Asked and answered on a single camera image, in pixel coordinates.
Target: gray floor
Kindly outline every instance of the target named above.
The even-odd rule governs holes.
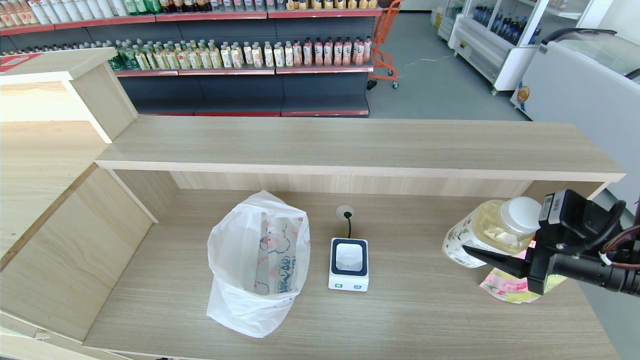
[[[367,92],[370,117],[386,119],[527,120],[436,34],[429,13],[400,13],[382,50],[394,57],[400,87],[379,80]],[[418,61],[438,59],[438,61]]]
[[[404,66],[419,59],[438,59],[453,53],[437,36],[429,17],[428,13],[401,13],[396,19],[383,50],[394,57],[402,75],[400,87],[394,90],[390,81],[378,81],[378,86],[367,94],[370,117],[528,120],[509,102],[509,92],[491,96],[490,83],[460,57],[418,61]],[[613,203],[606,193],[595,200],[606,208]],[[623,225],[627,227],[631,221],[631,215],[627,214]],[[580,287],[620,358],[637,360],[640,354],[640,301],[589,284],[581,283]]]

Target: snack package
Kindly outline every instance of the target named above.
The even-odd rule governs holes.
[[[532,241],[529,245],[534,247],[535,241]],[[527,251],[523,251],[517,255],[516,258],[524,259]],[[561,275],[549,275],[547,279],[547,285],[545,286],[545,293],[551,291],[558,284],[563,282],[566,278]],[[480,284],[482,289],[485,289],[491,296],[496,299],[510,302],[512,304],[522,304],[523,302],[533,302],[541,295],[532,293],[527,287],[527,279],[518,279],[506,272],[494,268],[489,275]]]

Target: display fridge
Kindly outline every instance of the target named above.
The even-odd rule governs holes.
[[[571,122],[627,175],[607,189],[636,211],[640,193],[640,45],[602,29],[544,39],[511,102],[533,121]]]
[[[596,28],[611,3],[466,0],[448,44],[491,82],[493,95],[515,90],[542,38],[564,28]]]

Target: orange shopping cart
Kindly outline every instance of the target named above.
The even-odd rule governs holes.
[[[368,90],[378,84],[378,79],[392,80],[392,86],[394,89],[397,89],[399,86],[397,71],[394,67],[394,59],[391,55],[380,50],[380,46],[385,43],[389,30],[391,30],[391,26],[394,23],[394,19],[400,12],[401,2],[402,0],[380,1],[381,6],[385,6],[385,3],[387,3],[388,6],[382,10],[382,15],[378,18],[376,27],[373,31],[374,44],[371,51],[371,59],[373,60],[374,72],[369,74],[369,78],[371,80],[367,83]],[[386,69],[388,75],[376,75],[376,69]]]

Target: green bottle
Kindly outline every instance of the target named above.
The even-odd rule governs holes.
[[[136,2],[134,0],[124,0],[124,5],[127,7],[129,15],[138,14],[138,8],[136,7]]]
[[[147,10],[147,6],[145,5],[145,0],[134,0],[136,3],[136,8],[138,9],[138,14],[149,13]]]

